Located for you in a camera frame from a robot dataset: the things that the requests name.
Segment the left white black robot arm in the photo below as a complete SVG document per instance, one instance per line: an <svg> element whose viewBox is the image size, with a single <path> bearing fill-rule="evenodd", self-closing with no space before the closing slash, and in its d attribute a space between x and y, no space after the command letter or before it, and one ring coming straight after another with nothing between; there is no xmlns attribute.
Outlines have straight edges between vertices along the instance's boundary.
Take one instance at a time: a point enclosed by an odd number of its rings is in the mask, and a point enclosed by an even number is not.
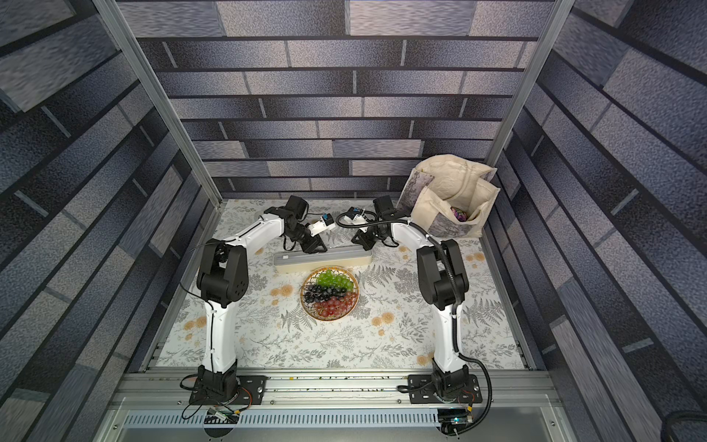
<svg viewBox="0 0 707 442"><path fill-rule="evenodd" d="M324 214L319 221L306 224L308 213L309 204L291 196L285 206L267 208L234 237L204 244L196 285L207 311L208 332L197 379L208 390L231 397L239 384L232 335L235 303L248 291L249 261L254 253L278 238L288 239L307 254L326 252L320 234L335 226L333 216Z"/></svg>

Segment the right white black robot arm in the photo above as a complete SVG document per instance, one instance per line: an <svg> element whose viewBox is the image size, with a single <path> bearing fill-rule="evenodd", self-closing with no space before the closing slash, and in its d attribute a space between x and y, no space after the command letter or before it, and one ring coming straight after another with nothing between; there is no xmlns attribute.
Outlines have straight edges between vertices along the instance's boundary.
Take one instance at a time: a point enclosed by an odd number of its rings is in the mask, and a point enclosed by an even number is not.
<svg viewBox="0 0 707 442"><path fill-rule="evenodd" d="M425 303L431 306L435 331L435 354L431 383L436 393L460 389L469 376L460 352L458 308L469 290L460 245L454 239L438 241L392 204L390 197L374 200L375 210L351 207L338 215L336 223L356 230L353 243L366 250L390 239L416 252L417 281Z"/></svg>

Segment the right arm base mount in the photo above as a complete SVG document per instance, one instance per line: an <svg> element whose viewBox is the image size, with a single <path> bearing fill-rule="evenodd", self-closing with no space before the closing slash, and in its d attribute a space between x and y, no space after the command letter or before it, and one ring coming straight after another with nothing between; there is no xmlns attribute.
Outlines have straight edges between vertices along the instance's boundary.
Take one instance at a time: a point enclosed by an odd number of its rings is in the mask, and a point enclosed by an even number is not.
<svg viewBox="0 0 707 442"><path fill-rule="evenodd" d="M479 404L484 399L478 378L461 372L443 378L410 375L403 392L412 404Z"/></svg>

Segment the grey plastic wrap dispenser box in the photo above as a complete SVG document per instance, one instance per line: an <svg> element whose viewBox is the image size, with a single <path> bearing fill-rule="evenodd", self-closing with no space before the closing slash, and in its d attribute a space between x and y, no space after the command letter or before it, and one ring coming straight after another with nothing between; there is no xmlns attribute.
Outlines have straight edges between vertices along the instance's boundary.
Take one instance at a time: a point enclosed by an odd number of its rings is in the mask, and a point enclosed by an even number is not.
<svg viewBox="0 0 707 442"><path fill-rule="evenodd" d="M279 252L274 256L274 267L280 274L311 273L324 267L357 267L370 265L371 250L351 245L327 250L327 252Z"/></svg>

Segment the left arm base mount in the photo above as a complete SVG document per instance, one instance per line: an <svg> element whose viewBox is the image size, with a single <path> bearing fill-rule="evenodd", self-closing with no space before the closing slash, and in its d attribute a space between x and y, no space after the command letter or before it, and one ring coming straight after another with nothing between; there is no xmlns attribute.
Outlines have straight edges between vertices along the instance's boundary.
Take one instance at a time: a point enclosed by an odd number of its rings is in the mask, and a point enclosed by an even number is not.
<svg viewBox="0 0 707 442"><path fill-rule="evenodd" d="M260 405L266 381L265 376L197 374L189 387L189 405Z"/></svg>

